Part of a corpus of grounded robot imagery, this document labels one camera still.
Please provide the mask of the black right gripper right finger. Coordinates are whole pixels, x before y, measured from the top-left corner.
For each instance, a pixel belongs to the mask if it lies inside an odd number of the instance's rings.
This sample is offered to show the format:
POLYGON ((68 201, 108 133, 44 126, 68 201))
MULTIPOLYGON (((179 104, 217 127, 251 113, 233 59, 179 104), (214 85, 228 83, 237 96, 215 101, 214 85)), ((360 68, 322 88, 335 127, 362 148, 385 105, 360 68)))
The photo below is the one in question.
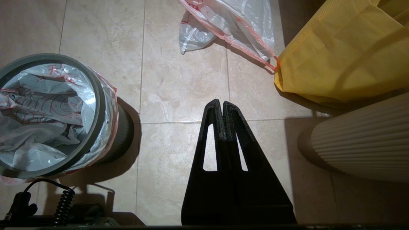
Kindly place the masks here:
POLYGON ((233 208, 245 224, 295 224, 293 205, 242 112, 223 103, 233 208))

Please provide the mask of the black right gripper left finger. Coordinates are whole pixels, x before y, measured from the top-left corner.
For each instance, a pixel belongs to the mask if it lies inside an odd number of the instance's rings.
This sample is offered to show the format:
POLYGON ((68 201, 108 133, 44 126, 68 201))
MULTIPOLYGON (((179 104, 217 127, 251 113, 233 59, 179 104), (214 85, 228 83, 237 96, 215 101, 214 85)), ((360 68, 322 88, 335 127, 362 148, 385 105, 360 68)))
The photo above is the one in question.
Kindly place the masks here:
POLYGON ((236 142, 218 99, 205 107, 181 211, 183 224, 235 224, 234 154, 236 142), (216 171, 203 169, 209 126, 213 125, 216 171))

